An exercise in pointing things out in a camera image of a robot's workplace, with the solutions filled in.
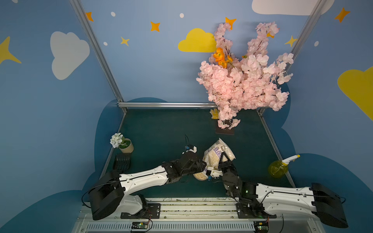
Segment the clear plastic oats bag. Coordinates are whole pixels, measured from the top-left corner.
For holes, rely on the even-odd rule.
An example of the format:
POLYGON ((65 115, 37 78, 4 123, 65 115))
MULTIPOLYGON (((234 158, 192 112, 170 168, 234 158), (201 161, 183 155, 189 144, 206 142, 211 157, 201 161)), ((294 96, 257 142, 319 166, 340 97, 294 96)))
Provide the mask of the clear plastic oats bag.
POLYGON ((228 145, 221 138, 219 138, 210 148, 208 148, 204 152, 203 161, 206 162, 207 167, 213 167, 217 170, 220 164, 220 156, 222 152, 225 152, 227 154, 230 161, 236 159, 234 153, 228 147, 228 145))

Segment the white patterned breakfast bowl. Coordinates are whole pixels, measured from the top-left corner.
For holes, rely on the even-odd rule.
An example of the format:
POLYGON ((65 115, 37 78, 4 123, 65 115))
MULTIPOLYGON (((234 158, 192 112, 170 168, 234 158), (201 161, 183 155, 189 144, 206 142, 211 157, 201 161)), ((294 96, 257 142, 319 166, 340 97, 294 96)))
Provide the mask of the white patterned breakfast bowl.
POLYGON ((198 181, 206 181, 208 179, 208 176, 203 173, 203 172, 200 172, 200 173, 196 173, 193 175, 198 181))

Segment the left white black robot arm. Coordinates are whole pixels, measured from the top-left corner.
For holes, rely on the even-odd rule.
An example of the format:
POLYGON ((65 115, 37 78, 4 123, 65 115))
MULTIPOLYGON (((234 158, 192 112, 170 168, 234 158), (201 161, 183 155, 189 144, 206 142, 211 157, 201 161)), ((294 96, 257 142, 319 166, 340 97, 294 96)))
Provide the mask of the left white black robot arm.
POLYGON ((141 218, 148 210, 143 189, 175 183, 182 177, 203 172, 207 163, 189 150, 182 157, 143 172, 120 174, 113 170, 98 180, 87 192, 93 220, 101 220, 117 210, 141 218))

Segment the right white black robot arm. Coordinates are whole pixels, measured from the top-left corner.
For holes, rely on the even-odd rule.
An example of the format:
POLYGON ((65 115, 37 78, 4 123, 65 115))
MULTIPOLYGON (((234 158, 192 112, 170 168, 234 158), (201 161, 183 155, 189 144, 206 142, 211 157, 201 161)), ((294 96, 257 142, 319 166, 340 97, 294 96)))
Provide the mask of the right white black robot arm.
POLYGON ((301 215, 318 218, 321 223, 348 228, 343 198, 320 183, 310 187, 286 188, 243 181, 232 160, 223 152, 219 161, 227 195, 237 202, 240 218, 276 218, 301 215))

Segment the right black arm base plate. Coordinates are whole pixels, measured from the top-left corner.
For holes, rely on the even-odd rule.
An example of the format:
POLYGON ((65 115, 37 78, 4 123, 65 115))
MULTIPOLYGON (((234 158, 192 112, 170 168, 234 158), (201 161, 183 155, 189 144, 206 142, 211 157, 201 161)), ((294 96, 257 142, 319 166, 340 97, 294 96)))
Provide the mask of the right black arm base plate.
POLYGON ((249 207, 248 205, 244 205, 241 203, 236 204, 236 209, 238 213, 238 217, 242 218, 257 218, 257 219, 271 219, 277 218, 277 215, 271 215, 265 212, 265 208, 263 205, 257 207, 249 207))

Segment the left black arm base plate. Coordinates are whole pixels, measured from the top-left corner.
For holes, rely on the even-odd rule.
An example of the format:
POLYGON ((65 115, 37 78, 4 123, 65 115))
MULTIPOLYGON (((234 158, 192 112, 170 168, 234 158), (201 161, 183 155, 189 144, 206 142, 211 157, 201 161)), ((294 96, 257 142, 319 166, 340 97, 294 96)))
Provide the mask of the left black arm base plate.
POLYGON ((121 219, 159 219, 161 211, 160 203, 150 203, 148 208, 141 209, 137 214, 131 215, 129 213, 121 213, 121 219))

